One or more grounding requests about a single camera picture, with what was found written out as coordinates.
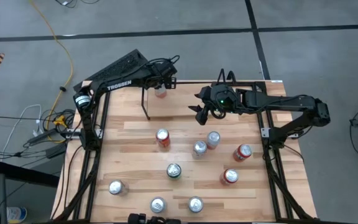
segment gray concrete floor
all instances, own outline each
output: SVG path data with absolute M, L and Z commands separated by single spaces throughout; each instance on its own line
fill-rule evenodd
M 243 0 L 100 0 L 93 5 L 78 2 L 74 9 L 55 1 L 35 3 L 59 35 L 250 27 Z M 259 27 L 358 24 L 358 1 L 258 0 L 252 5 Z M 34 35 L 50 33 L 28 1 L 0 0 L 0 37 Z M 309 94 L 329 106 L 331 124 L 313 128 L 300 140 L 318 216 L 358 223 L 358 155 L 349 140 L 349 119 L 358 111 L 358 30 L 275 32 L 260 37 L 271 78 L 283 80 L 288 95 Z M 73 85 L 133 49 L 149 59 L 180 54 L 177 76 L 183 80 L 215 79 L 220 68 L 233 70 L 237 78 L 262 79 L 251 33 L 80 39 L 63 44 L 73 57 L 75 76 L 57 110 L 74 108 Z M 49 109 L 70 72 L 60 46 L 49 40 L 0 42 L 0 53 L 6 54 L 0 68 L 0 115 L 19 116 L 33 104 Z M 25 114 L 37 115 L 36 109 Z M 0 119 L 0 150 L 15 122 Z M 20 150 L 35 128 L 34 121 L 20 122 L 7 152 Z M 354 132 L 358 146 L 358 129 Z M 57 158 L 36 169 L 52 173 L 61 163 Z M 7 191 L 17 184 L 8 184 Z M 55 190 L 34 185 L 21 190 L 31 194 L 17 192 L 8 205 L 27 207 L 28 222 L 45 221 Z

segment wooden table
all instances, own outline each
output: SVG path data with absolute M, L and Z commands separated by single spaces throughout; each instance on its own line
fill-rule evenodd
M 149 90 L 145 104 L 150 121 L 140 107 L 141 89 L 122 88 L 111 93 L 92 222 L 126 222 L 130 213 L 146 213 L 150 218 L 155 215 L 150 211 L 150 201 L 156 196 L 167 201 L 167 209 L 158 216 L 180 218 L 183 222 L 275 220 L 256 115 L 228 114 L 222 120 L 210 117 L 205 126 L 200 126 L 195 120 L 195 113 L 187 106 L 201 103 L 194 94 L 206 85 L 177 85 L 177 89 L 169 90 L 164 99 L 157 98 L 154 90 Z M 285 95 L 282 82 L 266 81 L 266 85 L 269 95 Z M 292 119 L 289 112 L 273 111 L 272 114 L 276 126 L 282 126 Z M 168 152 L 160 151 L 155 143 L 155 132 L 159 128 L 166 128 L 170 132 L 171 148 Z M 195 161 L 191 156 L 193 144 L 197 140 L 205 140 L 210 131 L 220 133 L 221 143 L 215 150 L 208 150 L 202 160 Z M 232 158 L 233 151 L 240 144 L 249 144 L 253 150 L 252 156 L 244 162 L 236 162 Z M 298 141 L 288 140 L 286 144 L 300 150 Z M 79 145 L 79 140 L 69 143 L 66 164 Z M 305 211 L 315 217 L 302 160 L 285 148 L 281 149 L 281 155 L 289 191 Z M 73 160 L 68 199 L 77 191 L 83 157 L 84 151 L 81 150 Z M 183 169 L 180 180 L 167 178 L 166 168 L 172 162 L 178 163 Z M 63 190 L 67 186 L 68 166 L 65 168 Z M 219 176 L 227 168 L 234 168 L 239 173 L 239 180 L 231 186 L 219 183 Z M 108 192 L 108 185 L 113 179 L 121 179 L 129 184 L 130 192 L 125 197 L 113 196 Z M 53 210 L 57 206 L 60 189 L 61 185 Z M 285 216 L 282 195 L 278 189 L 277 192 L 282 215 Z M 187 209 L 188 199 L 195 195 L 204 201 L 204 209 L 200 213 L 191 213 Z M 80 218 L 85 216 L 87 196 L 86 192 Z M 62 205 L 63 202 L 57 215 L 62 212 Z

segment can top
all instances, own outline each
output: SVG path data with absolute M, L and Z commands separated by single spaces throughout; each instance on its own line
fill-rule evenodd
M 192 197 L 189 199 L 189 209 L 192 212 L 200 212 L 204 207 L 204 202 L 199 197 Z
M 243 155 L 243 156 L 250 156 L 252 151 L 251 151 L 251 147 L 249 147 L 249 145 L 241 145 L 240 146 L 240 153 Z
M 165 208 L 165 201 L 162 197 L 155 197 L 153 198 L 152 202 L 150 203 L 150 209 L 154 213 L 162 212 Z
M 157 138 L 159 139 L 159 140 L 164 140 L 164 139 L 166 139 L 168 137 L 168 130 L 166 130 L 166 129 L 159 129 L 158 131 L 157 131 Z
M 197 153 L 203 153 L 206 151 L 206 144 L 204 141 L 197 141 L 195 144 L 194 144 L 194 150 L 197 152 Z
M 169 164 L 167 168 L 167 174 L 170 177 L 179 176 L 181 173 L 181 168 L 178 164 Z
M 208 141 L 218 143 L 221 140 L 221 136 L 216 131 L 212 131 L 208 134 Z
M 225 179 L 230 183 L 234 183 L 239 179 L 239 174 L 234 169 L 226 170 L 224 176 Z
M 109 192 L 111 194 L 118 194 L 122 190 L 122 182 L 120 180 L 113 180 L 109 186 Z

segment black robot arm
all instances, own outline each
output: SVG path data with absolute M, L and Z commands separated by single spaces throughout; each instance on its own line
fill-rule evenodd
M 76 108 L 81 116 L 83 128 L 80 140 L 85 150 L 100 149 L 101 144 L 92 124 L 92 112 L 99 104 L 103 94 L 118 90 L 125 86 L 138 86 L 145 89 L 176 88 L 176 78 L 173 77 L 177 70 L 173 64 L 179 59 L 179 55 L 173 58 L 158 58 L 132 69 L 126 73 L 109 74 L 108 78 L 93 81 L 80 88 L 74 95 Z
M 204 125 L 208 119 L 208 112 L 217 119 L 223 119 L 226 113 L 255 114 L 265 110 L 301 111 L 303 114 L 281 128 L 263 129 L 262 137 L 269 140 L 273 147 L 282 148 L 287 137 L 301 135 L 310 126 L 325 126 L 330 122 L 327 104 L 307 95 L 297 96 L 268 96 L 259 91 L 236 89 L 220 84 L 205 86 L 195 95 L 204 103 L 189 106 L 197 112 L 196 120 Z

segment metal bracket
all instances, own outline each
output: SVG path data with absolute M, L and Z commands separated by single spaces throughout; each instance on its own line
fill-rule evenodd
M 73 128 L 70 128 L 70 129 L 67 129 L 64 133 L 65 135 L 65 138 L 66 139 L 69 139 L 71 137 L 71 135 L 73 134 L 73 131 L 74 129 Z M 94 130 L 96 132 L 96 135 L 99 136 L 99 139 L 102 139 L 103 138 L 103 130 L 101 129 L 95 129 Z M 71 139 L 79 139 L 80 138 L 80 134 L 81 134 L 81 130 L 80 129 L 77 129 L 75 130 L 75 133 L 73 135 L 73 137 Z
M 269 138 L 269 130 L 270 128 L 261 128 L 260 134 L 262 135 L 262 138 Z M 288 138 L 298 138 L 299 134 L 292 134 Z

